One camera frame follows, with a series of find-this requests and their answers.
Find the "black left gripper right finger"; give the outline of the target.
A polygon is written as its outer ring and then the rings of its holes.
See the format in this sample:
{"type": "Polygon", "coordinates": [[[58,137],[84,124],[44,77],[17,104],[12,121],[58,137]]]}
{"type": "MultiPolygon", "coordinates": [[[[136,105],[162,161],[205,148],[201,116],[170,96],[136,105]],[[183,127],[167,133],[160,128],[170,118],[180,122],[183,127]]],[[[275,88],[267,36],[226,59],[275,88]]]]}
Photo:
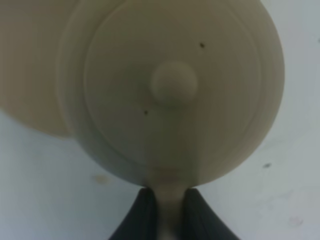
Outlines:
{"type": "Polygon", "coordinates": [[[185,192],[182,204],[183,240],[239,240],[214,213],[196,188],[185,192]]]}

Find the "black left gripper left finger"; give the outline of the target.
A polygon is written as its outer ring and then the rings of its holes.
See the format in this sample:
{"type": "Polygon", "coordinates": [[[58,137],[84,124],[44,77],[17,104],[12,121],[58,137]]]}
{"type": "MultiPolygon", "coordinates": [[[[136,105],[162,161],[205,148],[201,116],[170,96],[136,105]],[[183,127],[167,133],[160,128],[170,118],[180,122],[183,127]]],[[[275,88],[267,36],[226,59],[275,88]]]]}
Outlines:
{"type": "Polygon", "coordinates": [[[110,240],[156,240],[158,207],[154,192],[142,188],[110,240]]]}

